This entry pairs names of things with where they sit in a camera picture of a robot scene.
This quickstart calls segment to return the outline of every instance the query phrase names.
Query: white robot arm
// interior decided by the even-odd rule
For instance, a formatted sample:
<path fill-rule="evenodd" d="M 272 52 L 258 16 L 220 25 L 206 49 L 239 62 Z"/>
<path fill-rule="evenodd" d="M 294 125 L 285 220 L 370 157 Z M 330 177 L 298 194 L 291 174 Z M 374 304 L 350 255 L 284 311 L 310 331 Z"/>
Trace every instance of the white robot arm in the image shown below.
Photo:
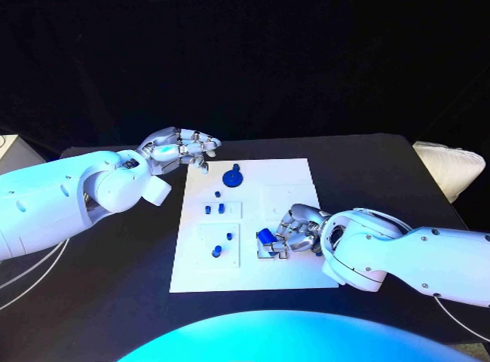
<path fill-rule="evenodd" d="M 413 229 L 374 210 L 334 215 L 302 204 L 265 244 L 271 253 L 323 253 L 323 272 L 341 285 L 376 292 L 392 273 L 421 293 L 490 308 L 490 234 Z"/>
<path fill-rule="evenodd" d="M 99 151 L 0 176 L 0 260 L 56 245 L 103 217 L 128 210 L 141 197 L 155 204 L 171 190 L 157 177 L 180 164 L 209 171 L 220 141 L 168 127 L 137 150 Z"/>

